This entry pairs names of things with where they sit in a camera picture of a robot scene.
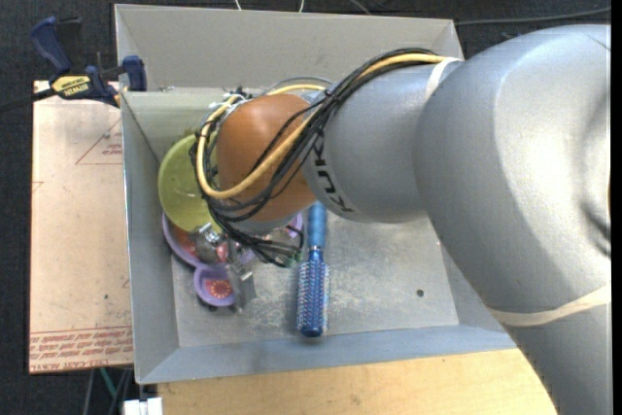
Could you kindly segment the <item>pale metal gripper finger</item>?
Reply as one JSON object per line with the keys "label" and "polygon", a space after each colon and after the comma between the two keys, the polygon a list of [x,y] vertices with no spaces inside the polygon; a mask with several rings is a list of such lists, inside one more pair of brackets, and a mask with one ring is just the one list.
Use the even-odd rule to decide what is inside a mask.
{"label": "pale metal gripper finger", "polygon": [[240,305],[247,306],[257,297],[254,274],[251,270],[240,276]]}
{"label": "pale metal gripper finger", "polygon": [[236,263],[228,262],[226,264],[226,275],[228,282],[231,286],[232,303],[230,308],[234,312],[240,312],[242,306],[242,290],[241,290],[241,276],[240,271]]}

